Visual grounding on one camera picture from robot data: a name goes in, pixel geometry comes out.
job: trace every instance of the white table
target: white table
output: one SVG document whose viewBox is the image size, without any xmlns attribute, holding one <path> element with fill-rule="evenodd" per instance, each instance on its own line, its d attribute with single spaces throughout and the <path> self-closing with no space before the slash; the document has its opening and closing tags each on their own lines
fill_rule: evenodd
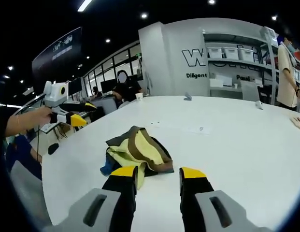
<svg viewBox="0 0 300 232">
<path fill-rule="evenodd" d="M 169 151 L 175 173 L 146 177 L 136 196 L 132 232 L 183 232 L 179 168 L 204 172 L 213 188 L 241 204 L 257 226 L 276 229 L 300 196 L 300 130 L 289 110 L 254 102 L 193 97 L 148 97 L 133 102 L 73 134 L 51 156 L 43 157 L 43 191 L 53 224 L 69 207 L 106 181 L 105 141 L 146 127 Z M 155 128 L 151 122 L 173 128 Z M 176 129 L 210 128 L 210 134 Z"/>
</svg>

